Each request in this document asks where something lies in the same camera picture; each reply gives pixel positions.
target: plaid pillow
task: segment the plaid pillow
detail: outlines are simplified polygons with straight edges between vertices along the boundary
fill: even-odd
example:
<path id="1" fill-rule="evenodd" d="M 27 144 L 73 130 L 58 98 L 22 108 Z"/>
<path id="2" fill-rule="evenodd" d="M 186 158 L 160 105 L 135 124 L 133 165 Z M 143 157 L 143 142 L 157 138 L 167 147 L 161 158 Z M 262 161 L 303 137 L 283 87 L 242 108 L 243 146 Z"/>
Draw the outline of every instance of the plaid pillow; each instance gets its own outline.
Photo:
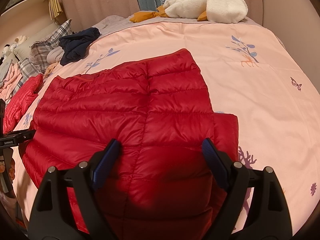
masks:
<path id="1" fill-rule="evenodd" d="M 59 45 L 59 38 L 72 34 L 70 27 L 71 19 L 63 23 L 45 41 L 39 41 L 32 45 L 29 60 L 40 72 L 44 73 L 50 65 L 47 62 L 49 52 Z"/>
<path id="2" fill-rule="evenodd" d="M 20 70 L 22 74 L 22 78 L 14 88 L 12 92 L 12 96 L 15 95 L 16 92 L 22 87 L 22 85 L 30 78 L 30 77 L 35 77 L 39 75 L 41 72 L 39 69 L 34 66 L 28 58 L 25 58 L 21 63 L 20 63 Z"/>

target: blue gripper pad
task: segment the blue gripper pad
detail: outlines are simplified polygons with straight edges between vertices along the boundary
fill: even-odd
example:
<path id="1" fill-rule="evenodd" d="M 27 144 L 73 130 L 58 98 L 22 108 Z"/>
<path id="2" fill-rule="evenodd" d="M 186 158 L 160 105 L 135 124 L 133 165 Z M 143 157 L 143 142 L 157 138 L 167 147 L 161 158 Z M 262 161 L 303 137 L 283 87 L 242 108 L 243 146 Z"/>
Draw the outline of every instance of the blue gripper pad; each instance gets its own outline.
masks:
<path id="1" fill-rule="evenodd" d="M 217 149 L 209 138 L 204 139 L 202 142 L 202 154 L 215 180 L 217 181 L 218 186 L 227 191 L 230 186 L 228 170 L 219 158 Z"/>
<path id="2" fill-rule="evenodd" d="M 92 173 L 92 189 L 101 188 L 120 153 L 120 143 L 112 140 L 104 150 L 104 155 Z"/>

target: mattress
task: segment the mattress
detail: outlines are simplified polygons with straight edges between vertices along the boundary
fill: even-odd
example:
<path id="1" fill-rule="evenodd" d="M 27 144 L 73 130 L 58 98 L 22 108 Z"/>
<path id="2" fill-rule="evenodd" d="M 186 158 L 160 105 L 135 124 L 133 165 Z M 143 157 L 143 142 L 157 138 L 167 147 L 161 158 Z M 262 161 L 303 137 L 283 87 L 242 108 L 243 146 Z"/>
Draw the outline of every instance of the mattress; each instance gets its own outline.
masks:
<path id="1" fill-rule="evenodd" d="M 241 162 L 257 170 L 274 168 L 296 233 L 320 199 L 320 95 L 276 36 L 259 25 L 193 24 L 180 19 L 106 30 L 85 59 L 56 67 L 16 130 L 29 127 L 37 104 L 57 75 L 96 73 L 182 48 L 191 52 L 201 70 L 212 109 L 238 117 Z M 29 219 L 37 188 L 17 148 L 13 157 L 14 190 Z M 249 189 L 236 231 L 243 228 L 252 193 Z"/>

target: folded red jacket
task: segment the folded red jacket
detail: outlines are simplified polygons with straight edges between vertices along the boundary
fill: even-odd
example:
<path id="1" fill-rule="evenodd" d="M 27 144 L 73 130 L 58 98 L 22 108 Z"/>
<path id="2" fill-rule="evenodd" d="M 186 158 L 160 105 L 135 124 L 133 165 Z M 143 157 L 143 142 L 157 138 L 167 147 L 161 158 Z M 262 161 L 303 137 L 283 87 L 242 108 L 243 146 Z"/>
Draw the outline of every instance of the folded red jacket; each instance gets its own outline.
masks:
<path id="1" fill-rule="evenodd" d="M 237 117 L 212 111 L 186 49 L 96 74 L 56 77 L 31 127 L 36 133 L 22 159 L 37 187 L 49 166 L 73 168 L 112 138 L 121 142 L 121 155 L 96 198 L 125 240 L 201 239 L 225 198 L 201 143 L 209 137 L 237 159 Z M 77 226 L 86 231 L 74 192 L 68 193 Z"/>
<path id="2" fill-rule="evenodd" d="M 11 98 L 4 111 L 3 133 L 13 131 L 20 119 L 24 116 L 29 106 L 36 99 L 36 91 L 42 85 L 43 75 L 30 77 L 18 92 Z"/>

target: wall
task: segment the wall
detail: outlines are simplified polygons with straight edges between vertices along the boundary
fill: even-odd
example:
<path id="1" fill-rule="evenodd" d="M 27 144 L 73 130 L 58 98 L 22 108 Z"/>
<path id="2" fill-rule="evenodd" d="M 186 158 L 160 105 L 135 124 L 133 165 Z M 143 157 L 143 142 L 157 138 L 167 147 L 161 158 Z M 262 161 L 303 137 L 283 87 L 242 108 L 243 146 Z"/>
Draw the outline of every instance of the wall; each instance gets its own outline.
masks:
<path id="1" fill-rule="evenodd" d="M 0 17 L 0 51 L 20 35 L 31 35 L 51 24 L 48 0 L 41 0 L 19 10 L 18 13 Z"/>
<path id="2" fill-rule="evenodd" d="M 320 17 L 310 1 L 263 0 L 263 26 L 281 39 L 320 92 Z"/>

